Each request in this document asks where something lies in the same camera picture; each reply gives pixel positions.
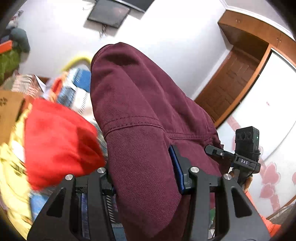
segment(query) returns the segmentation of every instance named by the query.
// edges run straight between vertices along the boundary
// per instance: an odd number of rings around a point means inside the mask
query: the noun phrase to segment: cabinet door
[[[280,30],[260,20],[258,20],[258,26],[253,34],[274,47],[278,46],[281,37]]]
[[[294,62],[294,65],[296,64],[296,42],[294,40],[282,33],[278,49],[290,58]]]
[[[259,20],[242,13],[226,10],[219,23],[254,34],[255,30],[258,29]]]

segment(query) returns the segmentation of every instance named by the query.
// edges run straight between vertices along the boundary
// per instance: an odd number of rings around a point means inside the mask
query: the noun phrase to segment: red cloth
[[[176,145],[208,174],[228,172],[227,161],[217,163],[204,151],[206,145],[221,148],[213,121],[160,67],[124,43],[94,56],[91,102],[127,239],[180,241],[190,197],[178,191],[168,148]],[[213,194],[210,199],[213,207]]]
[[[61,104],[36,99],[25,123],[25,164],[32,189],[87,175],[105,165],[96,128]]]

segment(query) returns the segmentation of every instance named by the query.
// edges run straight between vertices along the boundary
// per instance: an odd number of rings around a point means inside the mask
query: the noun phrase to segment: metal screw
[[[200,171],[198,167],[192,167],[190,170],[194,173],[198,173]]]
[[[65,176],[65,179],[68,181],[72,180],[72,178],[73,178],[72,174],[68,174],[67,176]]]
[[[98,171],[98,173],[104,173],[106,171],[106,168],[100,167],[100,168],[98,168],[97,171]]]
[[[223,175],[223,177],[226,179],[226,180],[230,180],[231,179],[231,175],[226,173]]]

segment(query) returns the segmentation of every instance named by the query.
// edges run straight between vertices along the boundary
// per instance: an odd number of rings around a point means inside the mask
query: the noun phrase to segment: pile of clothes
[[[90,71],[74,68],[46,85],[17,74],[0,87],[0,205],[25,239],[65,175],[88,175],[106,164],[90,79]]]

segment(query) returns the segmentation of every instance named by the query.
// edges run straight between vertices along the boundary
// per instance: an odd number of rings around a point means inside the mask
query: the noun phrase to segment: yellow cloth
[[[0,193],[7,206],[7,215],[16,230],[27,239],[32,225],[30,210],[30,186],[24,163],[13,153],[12,143],[24,146],[25,119],[32,108],[26,109],[15,123],[9,143],[0,146]]]

